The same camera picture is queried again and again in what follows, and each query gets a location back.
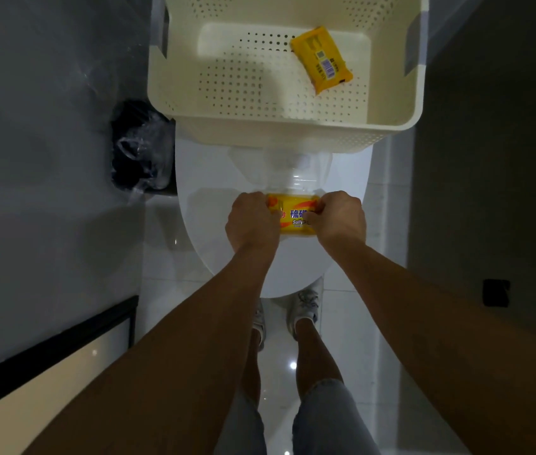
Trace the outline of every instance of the basket handle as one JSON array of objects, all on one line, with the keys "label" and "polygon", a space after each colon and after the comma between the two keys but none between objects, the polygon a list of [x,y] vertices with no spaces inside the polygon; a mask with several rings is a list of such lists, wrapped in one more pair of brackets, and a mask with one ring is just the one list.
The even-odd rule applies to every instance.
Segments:
[{"label": "basket handle", "polygon": [[157,46],[166,59],[166,46],[169,37],[169,10],[165,0],[152,0],[150,14],[150,46]]},{"label": "basket handle", "polygon": [[425,65],[428,56],[428,11],[420,11],[407,29],[405,44],[405,76],[418,65]]}]

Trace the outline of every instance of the shorts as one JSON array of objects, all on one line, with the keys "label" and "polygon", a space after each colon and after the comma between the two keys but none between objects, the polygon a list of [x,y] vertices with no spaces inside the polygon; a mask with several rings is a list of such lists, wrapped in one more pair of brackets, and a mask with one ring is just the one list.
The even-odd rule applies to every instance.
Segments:
[{"label": "shorts", "polygon": [[[240,390],[215,455],[265,455],[264,424],[255,404]],[[293,421],[294,455],[379,455],[350,391],[342,382],[318,382],[302,399]]]}]

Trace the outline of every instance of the shoe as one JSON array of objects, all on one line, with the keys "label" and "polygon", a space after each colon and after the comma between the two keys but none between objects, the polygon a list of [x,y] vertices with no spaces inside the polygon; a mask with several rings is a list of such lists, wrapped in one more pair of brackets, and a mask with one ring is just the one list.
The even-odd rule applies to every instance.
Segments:
[{"label": "shoe", "polygon": [[318,321],[318,308],[322,299],[322,276],[310,284],[307,288],[295,294],[293,303],[287,312],[287,328],[290,334],[297,340],[295,335],[295,323],[302,319]]},{"label": "shoe", "polygon": [[253,328],[259,331],[260,341],[258,351],[262,351],[266,339],[266,318],[264,316],[264,306],[262,305],[261,298],[257,299],[257,308],[255,309],[255,315],[253,316]]}]

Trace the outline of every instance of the forearm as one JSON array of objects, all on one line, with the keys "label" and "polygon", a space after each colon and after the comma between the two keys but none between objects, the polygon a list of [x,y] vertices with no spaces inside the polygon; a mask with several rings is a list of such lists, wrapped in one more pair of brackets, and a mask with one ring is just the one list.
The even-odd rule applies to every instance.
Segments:
[{"label": "forearm", "polygon": [[471,451],[536,453],[536,337],[361,243],[328,252],[402,364]]},{"label": "forearm", "polygon": [[238,252],[78,395],[27,453],[211,452],[272,258]]}]

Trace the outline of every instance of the plastic basket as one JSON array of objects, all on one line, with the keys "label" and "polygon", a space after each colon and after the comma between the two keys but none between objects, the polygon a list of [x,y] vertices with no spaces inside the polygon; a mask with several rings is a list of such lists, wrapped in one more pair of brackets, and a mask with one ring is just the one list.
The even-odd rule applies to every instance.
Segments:
[{"label": "plastic basket", "polygon": [[[316,96],[318,25],[354,80]],[[148,96],[200,143],[355,152],[418,121],[427,33],[428,0],[154,0]]]}]

